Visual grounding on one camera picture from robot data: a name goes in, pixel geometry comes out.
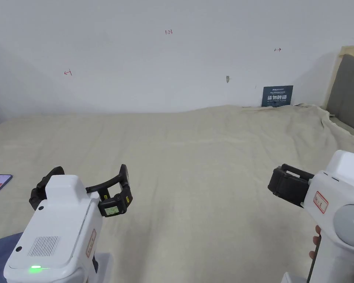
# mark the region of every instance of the hand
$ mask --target hand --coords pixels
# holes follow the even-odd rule
[[[319,225],[316,225],[315,230],[316,230],[316,233],[318,233],[318,235],[320,236],[321,235],[321,228],[319,227]],[[315,244],[315,246],[320,244],[320,237],[319,236],[313,237],[313,243]],[[315,252],[310,251],[309,257],[313,259],[315,257]]]

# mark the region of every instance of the gray headboard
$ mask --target gray headboard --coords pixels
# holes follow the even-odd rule
[[[354,128],[354,57],[344,55],[328,100],[327,110]]]

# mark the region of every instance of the dark blue sign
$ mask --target dark blue sign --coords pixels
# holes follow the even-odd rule
[[[265,86],[262,95],[262,107],[280,107],[290,105],[293,85]]]

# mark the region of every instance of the green led light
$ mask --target green led light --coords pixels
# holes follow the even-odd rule
[[[50,267],[41,267],[40,265],[32,265],[29,268],[29,273],[34,274],[34,273],[39,273],[42,272],[44,269],[50,269]]]

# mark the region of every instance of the bed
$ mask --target bed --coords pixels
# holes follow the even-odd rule
[[[53,167],[91,186],[125,163],[134,200],[127,214],[104,219],[97,248],[114,255],[113,282],[266,283],[287,270],[306,276],[315,223],[267,185],[280,164],[316,173],[338,149],[354,152],[354,135],[312,105],[5,122],[0,174],[14,178],[0,191],[0,238],[24,230],[30,191]]]

